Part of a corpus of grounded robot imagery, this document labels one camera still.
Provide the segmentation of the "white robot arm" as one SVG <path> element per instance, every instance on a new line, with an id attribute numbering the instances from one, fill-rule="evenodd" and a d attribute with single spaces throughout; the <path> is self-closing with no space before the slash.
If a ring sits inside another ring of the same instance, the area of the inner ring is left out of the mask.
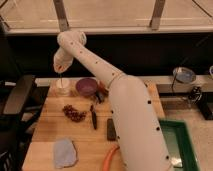
<path id="1" fill-rule="evenodd" d="M 54 70 L 65 72 L 78 60 L 109 90 L 112 118 L 126 171 L 173 171 L 157 114 L 145 83 L 85 47 L 81 31 L 58 34 Z"/>

